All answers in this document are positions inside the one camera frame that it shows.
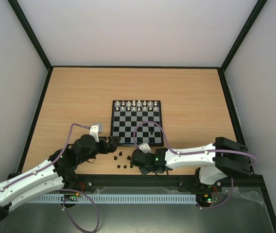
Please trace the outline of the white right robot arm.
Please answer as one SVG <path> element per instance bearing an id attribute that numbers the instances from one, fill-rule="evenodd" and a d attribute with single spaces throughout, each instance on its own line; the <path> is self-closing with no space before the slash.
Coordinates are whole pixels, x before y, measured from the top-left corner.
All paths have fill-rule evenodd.
<path id="1" fill-rule="evenodd" d="M 226 177 L 249 177 L 251 157 L 247 146 L 217 137 L 214 143 L 196 148 L 159 148 L 154 152 L 147 143 L 143 143 L 133 151 L 130 165 L 138 167 L 142 175 L 195 166 L 194 184 L 198 189 L 205 190 Z"/>

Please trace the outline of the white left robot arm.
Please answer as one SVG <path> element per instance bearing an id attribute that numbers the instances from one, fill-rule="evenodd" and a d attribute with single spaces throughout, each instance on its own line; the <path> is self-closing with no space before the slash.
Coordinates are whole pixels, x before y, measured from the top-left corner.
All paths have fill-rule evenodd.
<path id="1" fill-rule="evenodd" d="M 73 144 L 57 150 L 47 160 L 0 183 L 0 221 L 23 203 L 63 188 L 72 189 L 77 183 L 78 165 L 90 162 L 97 154 L 115 152 L 119 136 L 99 137 L 82 135 Z"/>

